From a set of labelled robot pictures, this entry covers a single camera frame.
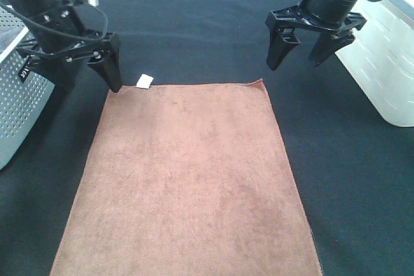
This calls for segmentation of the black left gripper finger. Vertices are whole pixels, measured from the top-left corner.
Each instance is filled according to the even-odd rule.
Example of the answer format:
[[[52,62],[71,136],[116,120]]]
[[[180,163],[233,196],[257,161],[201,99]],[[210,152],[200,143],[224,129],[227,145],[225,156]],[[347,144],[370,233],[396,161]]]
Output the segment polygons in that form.
[[[76,78],[83,67],[82,62],[69,62],[63,60],[31,59],[29,69],[43,76],[57,88],[70,93],[75,86]]]
[[[123,85],[119,56],[120,38],[116,33],[108,33],[93,48],[93,55],[87,62],[87,65],[104,79],[114,93],[117,93]]]

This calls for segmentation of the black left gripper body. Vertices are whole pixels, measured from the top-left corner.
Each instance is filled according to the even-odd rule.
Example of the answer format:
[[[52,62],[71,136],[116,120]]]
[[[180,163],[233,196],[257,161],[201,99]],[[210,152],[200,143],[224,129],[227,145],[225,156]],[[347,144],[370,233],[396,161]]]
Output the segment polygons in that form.
[[[34,17],[23,17],[33,35],[17,46],[22,57],[31,59],[63,60],[79,62],[93,55],[93,48],[108,33],[104,17],[102,31],[88,29],[75,10],[49,10]]]

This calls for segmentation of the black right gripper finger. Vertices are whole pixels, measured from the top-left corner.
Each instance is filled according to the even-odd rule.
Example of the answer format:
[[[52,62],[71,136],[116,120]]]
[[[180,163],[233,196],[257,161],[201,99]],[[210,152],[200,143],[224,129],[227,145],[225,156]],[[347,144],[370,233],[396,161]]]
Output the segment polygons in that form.
[[[267,65],[270,70],[275,71],[288,53],[300,44],[294,31],[294,28],[277,28],[269,32]]]
[[[354,40],[355,36],[352,30],[339,34],[322,33],[310,52],[309,61],[314,67],[318,67],[336,51],[352,44]]]

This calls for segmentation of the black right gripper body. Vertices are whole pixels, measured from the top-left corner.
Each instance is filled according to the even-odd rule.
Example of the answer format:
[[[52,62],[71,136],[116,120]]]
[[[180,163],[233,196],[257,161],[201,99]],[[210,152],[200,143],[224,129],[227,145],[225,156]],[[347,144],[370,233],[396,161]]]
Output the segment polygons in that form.
[[[291,6],[281,10],[271,10],[265,24],[271,32],[282,32],[281,29],[304,29],[313,32],[331,32],[334,34],[352,29],[361,30],[366,18],[359,13],[350,12],[339,24],[322,21],[306,14],[299,6]]]

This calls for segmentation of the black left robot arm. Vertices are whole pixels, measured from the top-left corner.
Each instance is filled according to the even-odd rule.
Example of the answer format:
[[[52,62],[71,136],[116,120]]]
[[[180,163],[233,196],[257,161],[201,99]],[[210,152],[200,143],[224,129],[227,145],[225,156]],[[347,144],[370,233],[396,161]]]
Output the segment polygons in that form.
[[[22,20],[33,36],[17,46],[30,71],[70,91],[75,64],[87,61],[113,92],[121,89],[120,40],[108,32],[98,0],[7,1],[1,8]]]

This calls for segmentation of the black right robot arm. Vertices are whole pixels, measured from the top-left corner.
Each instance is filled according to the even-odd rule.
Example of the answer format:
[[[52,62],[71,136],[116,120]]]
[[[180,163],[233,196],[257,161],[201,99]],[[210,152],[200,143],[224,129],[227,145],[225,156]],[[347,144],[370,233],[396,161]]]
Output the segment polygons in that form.
[[[354,30],[361,30],[366,19],[352,11],[358,0],[301,0],[298,5],[270,11],[265,24],[270,42],[267,65],[276,70],[288,53],[300,44],[295,30],[319,34],[309,55],[315,67],[338,50],[352,44]]]

